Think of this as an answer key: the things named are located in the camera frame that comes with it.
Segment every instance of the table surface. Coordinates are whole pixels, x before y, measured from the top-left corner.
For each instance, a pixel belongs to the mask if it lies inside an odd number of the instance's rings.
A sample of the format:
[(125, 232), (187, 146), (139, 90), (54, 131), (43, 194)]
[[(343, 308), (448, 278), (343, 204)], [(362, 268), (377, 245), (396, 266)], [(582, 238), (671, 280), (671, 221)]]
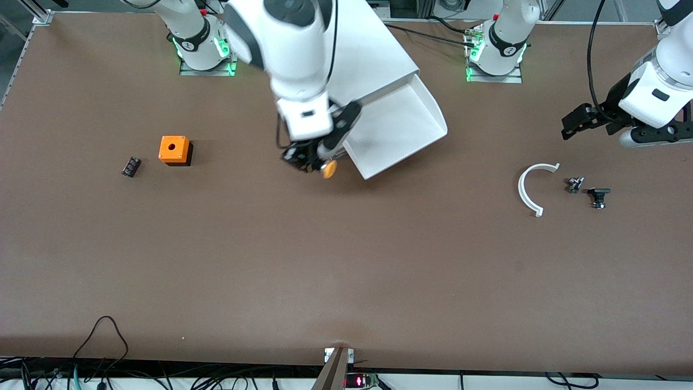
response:
[[(458, 46), (395, 31), (449, 134), (323, 180), (280, 161), (266, 75), (178, 76), (154, 15), (56, 15), (0, 112), (0, 355), (71, 356), (109, 314), (138, 359), (319, 364), (344, 343), (363, 366), (692, 374), (693, 149), (561, 139), (588, 31), (537, 26), (521, 85), (467, 83)], [(600, 26), (598, 95), (655, 43)], [(177, 134), (192, 167), (157, 160)], [(529, 175), (535, 218), (517, 179), (539, 162), (561, 168)], [(103, 324), (82, 356), (121, 348)]]

